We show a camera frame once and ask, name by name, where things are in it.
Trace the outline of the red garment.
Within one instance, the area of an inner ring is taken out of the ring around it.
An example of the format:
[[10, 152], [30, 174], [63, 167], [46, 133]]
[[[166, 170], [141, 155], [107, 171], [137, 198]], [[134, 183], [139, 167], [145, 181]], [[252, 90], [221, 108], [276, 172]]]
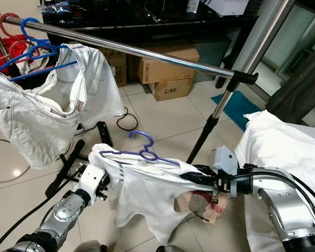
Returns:
[[2, 38], [2, 47], [6, 50], [7, 56], [1, 54], [0, 51], [0, 67], [6, 60], [11, 60], [25, 53], [29, 48], [29, 42], [24, 35], [16, 35]]

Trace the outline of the red plastic hanger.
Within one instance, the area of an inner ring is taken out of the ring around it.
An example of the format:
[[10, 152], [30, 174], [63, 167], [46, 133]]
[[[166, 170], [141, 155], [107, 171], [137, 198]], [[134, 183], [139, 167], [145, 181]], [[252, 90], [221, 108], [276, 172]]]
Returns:
[[[6, 19], [6, 17], [14, 17], [19, 18], [16, 14], [3, 14], [0, 16], [0, 31], [4, 34], [4, 38], [15, 36], [14, 34], [10, 34], [6, 31], [3, 21]], [[28, 50], [34, 45], [32, 41], [29, 41], [29, 48]], [[0, 51], [1, 54], [4, 56], [7, 56], [6, 50], [2, 47], [2, 42], [0, 40]], [[23, 58], [19, 60], [18, 62], [14, 63], [13, 65], [9, 65], [6, 69], [2, 70], [2, 73], [8, 76], [17, 76], [17, 75], [23, 75], [23, 74], [29, 74], [32, 71], [35, 70], [41, 70], [44, 69], [49, 62], [49, 58], [38, 58], [35, 60], [31, 60], [28, 58]]]

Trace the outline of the clear plastic bag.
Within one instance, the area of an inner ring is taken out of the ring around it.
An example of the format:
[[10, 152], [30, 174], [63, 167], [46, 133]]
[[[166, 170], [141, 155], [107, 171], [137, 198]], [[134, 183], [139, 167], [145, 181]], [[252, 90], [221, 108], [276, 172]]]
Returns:
[[43, 0], [43, 4], [39, 8], [43, 15], [66, 15], [72, 13], [68, 0]]

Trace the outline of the white cotton shirt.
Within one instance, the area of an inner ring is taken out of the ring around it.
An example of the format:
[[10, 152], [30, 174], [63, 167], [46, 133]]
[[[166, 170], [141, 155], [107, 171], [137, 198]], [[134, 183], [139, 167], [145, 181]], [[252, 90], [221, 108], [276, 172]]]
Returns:
[[[247, 114], [245, 118], [246, 130], [234, 149], [240, 165], [279, 168], [315, 192], [315, 138], [268, 111]], [[244, 209], [251, 252], [285, 252], [265, 204], [253, 195], [246, 195]]]

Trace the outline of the large plain cardboard box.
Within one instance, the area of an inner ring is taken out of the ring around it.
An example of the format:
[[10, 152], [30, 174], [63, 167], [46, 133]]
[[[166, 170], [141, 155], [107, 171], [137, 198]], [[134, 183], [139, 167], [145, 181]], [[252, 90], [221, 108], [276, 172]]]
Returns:
[[[199, 54], [193, 44], [178, 44], [172, 46], [151, 46], [146, 48], [172, 57], [198, 61]], [[194, 70], [142, 57], [138, 60], [136, 76], [142, 83], [176, 81], [194, 77]]]

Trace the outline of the small labelled cardboard box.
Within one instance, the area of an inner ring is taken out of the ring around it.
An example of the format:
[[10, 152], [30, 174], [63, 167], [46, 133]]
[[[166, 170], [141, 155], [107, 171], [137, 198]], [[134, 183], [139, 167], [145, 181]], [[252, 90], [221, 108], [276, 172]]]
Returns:
[[127, 54], [112, 49], [101, 49], [111, 67], [112, 74], [118, 87], [127, 85]]

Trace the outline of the blue plastic hanger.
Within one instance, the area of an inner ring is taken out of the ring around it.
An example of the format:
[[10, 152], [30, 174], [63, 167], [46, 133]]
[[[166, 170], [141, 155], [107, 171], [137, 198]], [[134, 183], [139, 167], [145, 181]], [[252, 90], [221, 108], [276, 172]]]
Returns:
[[[40, 59], [40, 58], [49, 58], [52, 55], [57, 55], [61, 49], [70, 49], [69, 47], [64, 46], [64, 45], [59, 45], [59, 46], [52, 45], [50, 43], [49, 39], [38, 39], [38, 38], [28, 36], [28, 34], [25, 31], [25, 26], [29, 22], [39, 23], [39, 21], [37, 19], [32, 18], [32, 17], [28, 17], [28, 18], [25, 18], [21, 21], [20, 29], [21, 29], [23, 35], [28, 39], [28, 41], [31, 41], [31, 43], [35, 43], [35, 45], [33, 45], [33, 47], [30, 48], [28, 52], [23, 53], [22, 55], [19, 55], [18, 57], [12, 58], [11, 60], [9, 60], [6, 63], [4, 63], [3, 65], [1, 65], [0, 72], [2, 72], [2, 70], [6, 69], [9, 65], [12, 65], [12, 64], [18, 62], [19, 60], [21, 60], [22, 58], [25, 58], [25, 57], [27, 57], [28, 59], [31, 59], [31, 60]], [[38, 48], [47, 48], [47, 49], [51, 50], [51, 53], [46, 54], [46, 55], [41, 55], [38, 57], [33, 57], [33, 52], [35, 52], [35, 50], [37, 50]], [[67, 62], [66, 64], [53, 65], [53, 66], [46, 67], [46, 68], [41, 69], [41, 70], [35, 70], [33, 72], [21, 75], [19, 77], [14, 77], [14, 78], [10, 79], [10, 81], [18, 81], [18, 80], [25, 79], [25, 78], [30, 77], [30, 76], [45, 74], [46, 72], [50, 72], [50, 70], [62, 69], [62, 68], [65, 68], [65, 67], [68, 67], [71, 65], [75, 65], [75, 64], [77, 64], [76, 61], [71, 61], [71, 62]]]

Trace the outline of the teal floor mat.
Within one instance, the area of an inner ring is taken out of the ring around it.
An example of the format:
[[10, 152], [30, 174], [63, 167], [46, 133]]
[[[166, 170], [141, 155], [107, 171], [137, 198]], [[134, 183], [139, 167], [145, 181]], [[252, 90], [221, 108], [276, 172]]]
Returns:
[[242, 131], [246, 131], [248, 119], [244, 115], [261, 111], [261, 108], [249, 101], [242, 92], [234, 91], [223, 111]]

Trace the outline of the purple plastic hanger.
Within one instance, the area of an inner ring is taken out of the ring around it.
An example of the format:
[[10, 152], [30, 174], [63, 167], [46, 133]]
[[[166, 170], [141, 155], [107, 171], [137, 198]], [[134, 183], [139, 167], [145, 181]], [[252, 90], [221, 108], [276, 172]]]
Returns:
[[137, 156], [140, 156], [141, 158], [143, 158], [146, 161], [161, 161], [161, 162], [165, 162], [165, 163], [170, 163], [172, 165], [176, 165], [179, 166], [179, 162], [177, 161], [172, 161], [170, 159], [165, 159], [162, 157], [159, 157], [155, 152], [150, 150], [150, 147], [153, 146], [154, 144], [154, 139], [152, 139], [152, 137], [143, 132], [143, 131], [138, 131], [138, 130], [133, 130], [131, 132], [129, 132], [129, 137], [133, 137], [135, 134], [140, 134], [141, 136], [146, 137], [146, 139], [148, 139], [148, 144], [144, 144], [143, 145], [143, 149], [141, 151], [137, 152], [131, 152], [131, 151], [100, 151], [100, 153], [102, 154], [134, 154]]

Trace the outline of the white carton box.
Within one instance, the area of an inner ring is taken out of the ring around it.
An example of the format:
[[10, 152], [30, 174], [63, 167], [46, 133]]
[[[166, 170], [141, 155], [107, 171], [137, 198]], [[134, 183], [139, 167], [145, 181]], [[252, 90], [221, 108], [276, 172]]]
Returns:
[[200, 0], [218, 15], [243, 15], [249, 0]]

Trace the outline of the cardboard box printed C/NO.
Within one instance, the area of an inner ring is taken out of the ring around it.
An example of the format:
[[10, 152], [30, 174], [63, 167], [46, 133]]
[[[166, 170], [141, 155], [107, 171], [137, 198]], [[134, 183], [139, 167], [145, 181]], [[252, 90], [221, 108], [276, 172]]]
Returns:
[[151, 93], [156, 101], [183, 98], [188, 96], [193, 88], [193, 78], [179, 79], [174, 81], [162, 81], [149, 83]]

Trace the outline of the white denim shorts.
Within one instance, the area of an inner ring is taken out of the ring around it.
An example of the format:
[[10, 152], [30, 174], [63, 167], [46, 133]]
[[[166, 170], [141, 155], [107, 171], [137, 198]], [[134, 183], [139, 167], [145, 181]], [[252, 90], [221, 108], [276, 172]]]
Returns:
[[103, 53], [64, 44], [57, 65], [35, 89], [0, 72], [0, 131], [32, 168], [47, 168], [66, 154], [76, 134], [124, 113], [118, 86]]

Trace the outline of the glass sliding door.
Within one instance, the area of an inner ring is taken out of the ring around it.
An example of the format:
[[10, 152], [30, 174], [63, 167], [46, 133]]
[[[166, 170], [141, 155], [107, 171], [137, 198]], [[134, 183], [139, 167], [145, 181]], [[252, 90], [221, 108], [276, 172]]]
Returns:
[[315, 0], [295, 0], [255, 69], [254, 90], [272, 96], [296, 65], [315, 49]]

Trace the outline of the dark grey curtain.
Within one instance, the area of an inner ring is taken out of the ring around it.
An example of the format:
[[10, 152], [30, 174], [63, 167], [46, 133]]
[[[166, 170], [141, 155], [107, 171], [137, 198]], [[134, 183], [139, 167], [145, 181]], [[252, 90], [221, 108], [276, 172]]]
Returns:
[[269, 99], [266, 110], [285, 120], [303, 118], [315, 108], [315, 51]]

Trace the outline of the grey robot left foot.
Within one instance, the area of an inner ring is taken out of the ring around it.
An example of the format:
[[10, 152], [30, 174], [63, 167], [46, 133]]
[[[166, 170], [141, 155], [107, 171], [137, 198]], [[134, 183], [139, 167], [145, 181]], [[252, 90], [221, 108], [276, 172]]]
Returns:
[[101, 245], [97, 240], [81, 243], [73, 252], [101, 252]]

